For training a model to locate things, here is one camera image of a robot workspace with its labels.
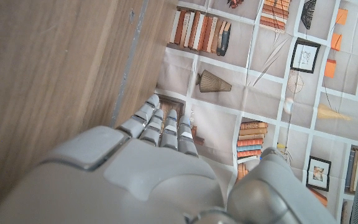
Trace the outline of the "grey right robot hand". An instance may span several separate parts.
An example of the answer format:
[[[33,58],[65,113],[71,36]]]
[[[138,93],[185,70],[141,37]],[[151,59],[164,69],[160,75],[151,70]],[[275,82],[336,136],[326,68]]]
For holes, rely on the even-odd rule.
[[[48,153],[0,204],[0,223],[335,222],[274,147],[224,197],[188,117],[158,103]]]

